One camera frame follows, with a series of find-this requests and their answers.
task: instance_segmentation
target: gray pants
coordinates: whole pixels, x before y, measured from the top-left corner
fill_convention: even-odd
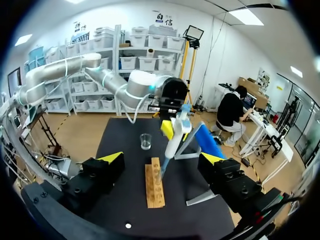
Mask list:
[[[238,141],[246,131],[246,126],[244,124],[236,122],[236,121],[233,121],[233,126],[223,126],[222,124],[220,124],[220,125],[227,132],[233,133],[231,135],[231,137],[229,137],[225,141],[229,145],[236,144],[236,141]],[[220,130],[220,128],[218,128],[217,125],[214,125],[211,128],[212,132],[218,132],[219,130]]]

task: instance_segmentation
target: black tabletop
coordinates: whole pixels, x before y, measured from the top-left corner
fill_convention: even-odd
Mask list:
[[[152,135],[151,149],[142,150],[140,135]],[[104,130],[96,157],[124,153],[125,170],[111,193],[103,196],[85,216],[88,221],[131,236],[173,238],[199,236],[218,240],[232,232],[234,224],[228,205],[217,196],[187,206],[186,200],[209,189],[197,170],[198,159],[172,159],[163,177],[165,206],[147,208],[145,164],[151,157],[164,161],[168,139],[160,131],[159,119],[111,118]]]

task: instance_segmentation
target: poster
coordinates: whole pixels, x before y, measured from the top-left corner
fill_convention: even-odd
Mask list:
[[[168,12],[154,10],[154,23],[156,25],[173,27],[175,24],[175,17]]]
[[[260,91],[265,93],[270,84],[270,75],[264,71],[261,67],[259,69],[256,83],[261,86]]]
[[[87,25],[84,22],[75,21],[73,23],[73,35],[71,37],[71,43],[79,43],[89,40],[90,32]]]

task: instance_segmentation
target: black shirt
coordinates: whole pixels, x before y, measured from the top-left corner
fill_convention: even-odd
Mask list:
[[[234,93],[227,93],[218,108],[217,118],[223,126],[231,127],[244,115],[244,106],[240,98]]]

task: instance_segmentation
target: man sitting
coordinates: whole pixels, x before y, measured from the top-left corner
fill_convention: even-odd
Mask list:
[[[242,100],[247,96],[247,89],[244,86],[238,86],[234,92],[227,93],[222,99],[217,112],[217,122],[227,132],[233,133],[223,144],[225,146],[233,148],[236,145],[236,141],[246,131],[246,126],[242,123],[247,116],[253,112],[250,108],[244,114]],[[217,125],[214,125],[211,129],[213,132],[217,132],[220,129]]]

